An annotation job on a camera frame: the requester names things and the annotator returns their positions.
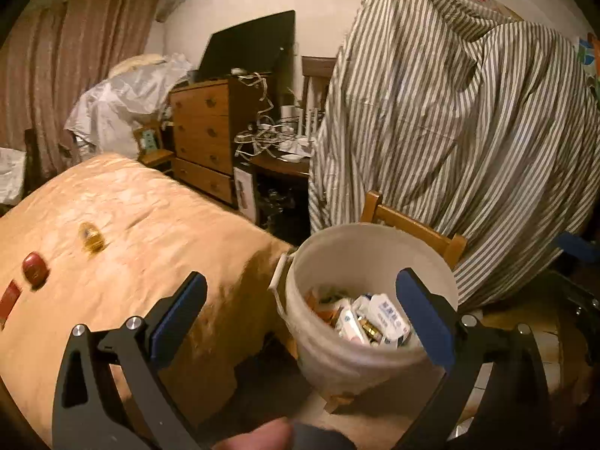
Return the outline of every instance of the striped sheet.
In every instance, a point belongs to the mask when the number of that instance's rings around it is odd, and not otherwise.
[[[468,0],[363,0],[311,161],[313,231],[365,193],[469,243],[460,302],[520,288],[576,232],[600,180],[600,113],[572,44]]]

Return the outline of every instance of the pink curtain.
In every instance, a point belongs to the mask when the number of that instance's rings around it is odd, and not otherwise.
[[[0,147],[37,139],[40,179],[70,165],[64,123],[79,96],[143,51],[158,0],[67,0],[28,12],[0,49]]]

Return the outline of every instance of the snack package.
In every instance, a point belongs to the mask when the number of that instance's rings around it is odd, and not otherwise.
[[[352,303],[352,311],[354,311],[356,316],[363,318],[367,317],[372,297],[372,294],[363,294],[362,296],[358,296],[354,300],[354,302]]]
[[[317,310],[317,298],[314,296],[314,293],[310,291],[308,294],[304,296],[304,302],[307,304],[308,308],[312,311],[316,312]]]
[[[338,317],[337,323],[335,324],[335,329],[342,338],[351,342],[362,345],[370,345],[371,343],[367,335],[365,335],[365,332],[362,331],[361,325],[352,311],[349,302],[347,308],[342,308],[340,317]]]
[[[313,289],[313,295],[322,305],[328,305],[345,297],[350,297],[348,291],[339,287],[322,286]]]
[[[335,325],[337,324],[337,321],[340,318],[341,312],[344,309],[349,308],[350,299],[347,297],[343,297],[342,299],[337,300],[335,303],[331,303],[328,305],[317,305],[314,309],[314,312],[325,323],[327,323],[332,328],[335,328]]]
[[[383,343],[386,345],[393,346],[394,341],[396,346],[403,344],[412,331],[409,320],[400,314],[387,294],[375,294],[371,297],[367,319],[382,332]]]

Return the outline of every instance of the human hand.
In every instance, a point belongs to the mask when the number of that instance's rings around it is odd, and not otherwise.
[[[287,418],[275,419],[250,433],[242,433],[217,443],[212,450],[288,450],[293,427]]]

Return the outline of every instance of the wooden dresser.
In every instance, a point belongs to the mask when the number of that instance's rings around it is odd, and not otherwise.
[[[173,90],[175,177],[235,206],[233,139],[266,107],[262,94],[260,85],[246,86],[234,78]]]

